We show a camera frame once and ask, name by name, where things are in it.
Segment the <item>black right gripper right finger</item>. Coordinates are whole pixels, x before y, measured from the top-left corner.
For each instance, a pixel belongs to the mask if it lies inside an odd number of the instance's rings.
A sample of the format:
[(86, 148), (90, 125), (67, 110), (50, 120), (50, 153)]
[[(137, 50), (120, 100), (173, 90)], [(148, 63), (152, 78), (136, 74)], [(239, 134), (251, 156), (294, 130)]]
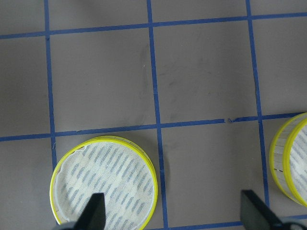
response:
[(288, 229), (253, 190), (242, 190), (240, 202), (240, 221), (246, 230)]

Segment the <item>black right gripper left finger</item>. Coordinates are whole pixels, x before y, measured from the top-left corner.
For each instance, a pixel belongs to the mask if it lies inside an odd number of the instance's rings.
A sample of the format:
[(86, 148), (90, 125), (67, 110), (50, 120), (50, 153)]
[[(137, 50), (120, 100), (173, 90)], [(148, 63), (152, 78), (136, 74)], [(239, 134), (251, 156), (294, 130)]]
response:
[(90, 197), (76, 222), (77, 230), (103, 230), (106, 225), (105, 196), (95, 193)]

